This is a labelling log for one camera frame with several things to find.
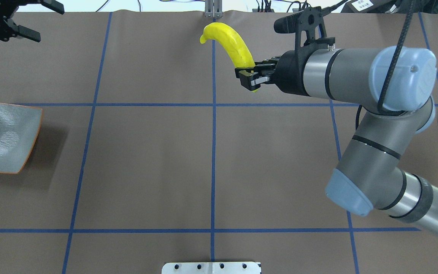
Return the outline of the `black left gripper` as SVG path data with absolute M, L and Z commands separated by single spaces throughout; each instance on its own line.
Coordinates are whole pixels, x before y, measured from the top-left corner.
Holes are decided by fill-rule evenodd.
M 57 0 L 41 0 L 40 4 L 59 14 L 65 13 L 64 5 Z M 14 0 L 0 0 L 0 38 L 26 38 L 41 42 L 41 34 L 22 25 L 13 25 L 12 17 L 18 10 Z

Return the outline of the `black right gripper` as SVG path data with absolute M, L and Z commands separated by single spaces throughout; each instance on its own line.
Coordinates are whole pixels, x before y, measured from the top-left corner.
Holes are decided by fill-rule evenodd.
M 304 87 L 303 73 L 310 56 L 309 52 L 290 50 L 281 56 L 255 61 L 254 66 L 236 67 L 235 76 L 242 87 L 252 92 L 257 92 L 261 84 L 268 83 L 287 94 L 309 96 Z

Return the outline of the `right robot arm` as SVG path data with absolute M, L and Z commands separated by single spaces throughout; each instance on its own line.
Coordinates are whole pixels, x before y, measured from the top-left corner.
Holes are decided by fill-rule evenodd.
M 428 49 L 403 48 L 381 99 L 394 53 L 394 46 L 334 49 L 309 45 L 279 57 L 236 64 L 235 74 L 251 91 L 274 84 L 287 94 L 365 109 L 333 170 L 326 196 L 352 214 L 365 217 L 380 210 L 438 236 L 438 187 L 398 167 L 414 135 L 426 130 L 435 118 L 436 57 Z

